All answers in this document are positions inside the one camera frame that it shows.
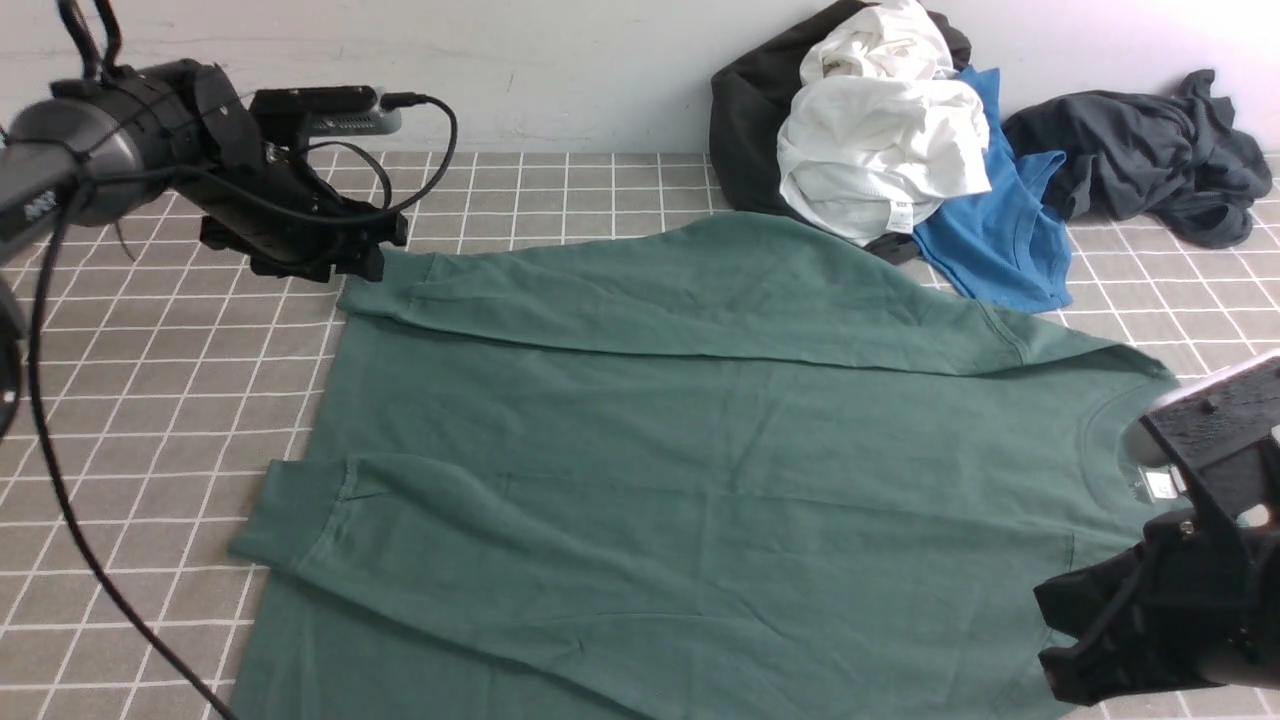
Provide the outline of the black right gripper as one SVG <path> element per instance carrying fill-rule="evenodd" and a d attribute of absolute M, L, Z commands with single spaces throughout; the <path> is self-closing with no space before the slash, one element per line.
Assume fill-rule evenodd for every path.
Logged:
<path fill-rule="evenodd" d="M 1279 683 L 1277 525 L 1236 528 L 1224 552 L 1189 511 L 1149 521 L 1140 543 L 1036 587 L 1053 697 L 1093 706 L 1137 694 Z"/>

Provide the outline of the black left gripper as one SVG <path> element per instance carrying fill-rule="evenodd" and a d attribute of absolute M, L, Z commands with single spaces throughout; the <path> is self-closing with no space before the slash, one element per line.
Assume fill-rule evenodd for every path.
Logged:
<path fill-rule="evenodd" d="M 320 137 L 274 143 L 248 108 L 223 69 L 195 72 L 195 110 L 209 154 L 195 179 L 195 202 L 207 214 L 202 242 L 243 252 L 261 275 L 379 281 L 381 246 L 406 245 L 407 219 L 335 191 L 308 164 Z"/>

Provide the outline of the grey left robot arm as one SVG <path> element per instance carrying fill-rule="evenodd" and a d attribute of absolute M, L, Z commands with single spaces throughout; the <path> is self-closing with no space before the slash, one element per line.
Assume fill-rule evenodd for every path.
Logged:
<path fill-rule="evenodd" d="M 257 275 L 379 281 L 381 246 L 408 222 L 348 199 L 308 163 L 339 137 L 392 135 L 412 94 L 366 86 L 268 88 L 250 102 L 218 65 L 191 59 L 101 79 L 61 79 L 20 111 L 3 145 L 3 259 L 59 222 L 93 228 L 174 191 L 201 210 L 198 238 Z"/>

